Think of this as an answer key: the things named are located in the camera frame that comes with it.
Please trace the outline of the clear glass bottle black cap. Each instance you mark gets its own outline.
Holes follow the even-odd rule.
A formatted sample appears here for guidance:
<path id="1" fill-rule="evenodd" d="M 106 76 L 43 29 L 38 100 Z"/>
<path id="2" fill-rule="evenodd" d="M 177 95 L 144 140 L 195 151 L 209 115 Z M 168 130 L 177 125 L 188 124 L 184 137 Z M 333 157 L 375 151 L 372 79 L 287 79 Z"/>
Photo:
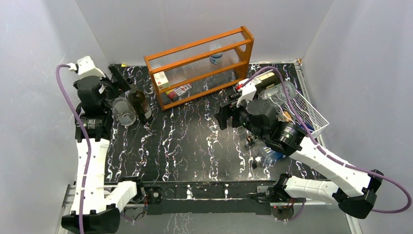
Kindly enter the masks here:
<path id="1" fill-rule="evenodd" d="M 117 97 L 112 102 L 112 112 L 123 126 L 131 126 L 136 121 L 136 114 L 125 97 Z"/>

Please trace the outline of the clear round glass bottle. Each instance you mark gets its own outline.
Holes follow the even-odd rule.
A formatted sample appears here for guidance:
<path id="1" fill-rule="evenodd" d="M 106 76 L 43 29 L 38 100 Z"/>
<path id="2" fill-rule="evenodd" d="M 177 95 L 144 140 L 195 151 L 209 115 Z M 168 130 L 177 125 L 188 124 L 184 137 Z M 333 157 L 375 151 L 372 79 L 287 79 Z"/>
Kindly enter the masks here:
<path id="1" fill-rule="evenodd" d="M 290 100 L 296 96 L 296 88 L 290 81 L 284 81 L 284 86 L 279 83 L 269 89 L 260 92 L 259 97 L 267 100 L 267 102 L 276 109 L 284 106 L 287 103 L 287 97 Z"/>

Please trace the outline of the brown wine bottle silver cap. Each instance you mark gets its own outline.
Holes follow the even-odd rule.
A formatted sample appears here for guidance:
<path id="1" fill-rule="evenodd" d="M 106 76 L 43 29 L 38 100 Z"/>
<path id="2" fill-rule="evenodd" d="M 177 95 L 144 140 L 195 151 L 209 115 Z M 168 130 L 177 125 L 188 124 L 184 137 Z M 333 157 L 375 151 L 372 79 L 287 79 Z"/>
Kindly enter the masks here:
<path id="1" fill-rule="evenodd" d="M 127 99 L 136 112 L 139 121 L 142 123 L 152 122 L 153 114 L 144 92 L 137 89 L 131 78 L 126 78 L 126 81 L 130 86 Z"/>

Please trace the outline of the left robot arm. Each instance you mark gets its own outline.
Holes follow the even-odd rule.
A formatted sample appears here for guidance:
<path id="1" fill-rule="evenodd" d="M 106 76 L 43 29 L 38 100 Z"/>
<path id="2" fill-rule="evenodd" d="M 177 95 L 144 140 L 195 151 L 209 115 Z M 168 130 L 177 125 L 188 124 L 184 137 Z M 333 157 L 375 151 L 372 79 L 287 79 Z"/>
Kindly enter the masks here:
<path id="1" fill-rule="evenodd" d="M 80 100 L 71 102 L 60 78 L 67 68 L 78 75 L 74 82 Z M 105 183 L 105 163 L 113 124 L 113 102 L 130 86 L 113 66 L 109 78 L 90 57 L 56 67 L 59 88 L 75 117 L 78 166 L 75 196 L 69 212 L 61 217 L 61 227 L 75 234 L 114 234 L 126 205 L 145 198 L 141 180 L 122 178 L 113 185 Z"/>

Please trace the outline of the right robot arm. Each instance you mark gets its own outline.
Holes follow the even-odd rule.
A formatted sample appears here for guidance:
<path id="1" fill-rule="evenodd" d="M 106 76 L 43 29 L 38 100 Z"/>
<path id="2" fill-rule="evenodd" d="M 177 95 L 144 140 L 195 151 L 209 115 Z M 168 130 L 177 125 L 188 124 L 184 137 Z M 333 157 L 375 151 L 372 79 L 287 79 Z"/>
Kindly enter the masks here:
<path id="1" fill-rule="evenodd" d="M 326 156 L 326 149 L 312 142 L 310 135 L 298 124 L 280 121 L 278 111 L 267 100 L 256 99 L 222 105 L 214 116 L 221 130 L 244 127 L 271 150 L 300 161 L 326 180 L 302 179 L 290 174 L 281 174 L 273 188 L 258 192 L 256 200 L 262 202 L 286 202 L 291 198 L 306 198 L 323 201 L 338 207 L 346 214 L 365 219 L 373 210 L 376 191 L 382 179 L 375 177 L 374 170 L 367 173 L 351 169 L 337 156 Z"/>

